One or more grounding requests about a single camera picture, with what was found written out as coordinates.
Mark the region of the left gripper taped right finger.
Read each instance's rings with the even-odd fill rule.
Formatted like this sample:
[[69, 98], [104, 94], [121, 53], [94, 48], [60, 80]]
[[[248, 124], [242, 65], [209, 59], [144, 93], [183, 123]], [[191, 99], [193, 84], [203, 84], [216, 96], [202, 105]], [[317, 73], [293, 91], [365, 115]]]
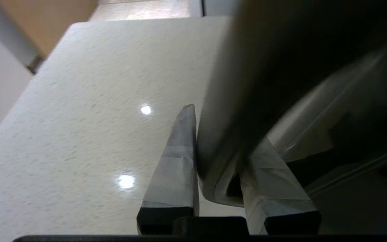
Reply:
[[251, 235], [317, 235], [321, 213], [264, 138], [240, 172], [246, 223]]

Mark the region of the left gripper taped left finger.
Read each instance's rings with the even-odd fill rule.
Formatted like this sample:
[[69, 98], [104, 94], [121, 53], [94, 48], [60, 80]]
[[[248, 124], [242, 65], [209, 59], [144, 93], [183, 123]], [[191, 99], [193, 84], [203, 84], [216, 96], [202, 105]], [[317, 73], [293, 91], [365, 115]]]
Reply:
[[146, 189], [136, 221], [140, 235], [172, 234], [174, 222], [198, 216], [195, 106], [184, 106], [173, 122]]

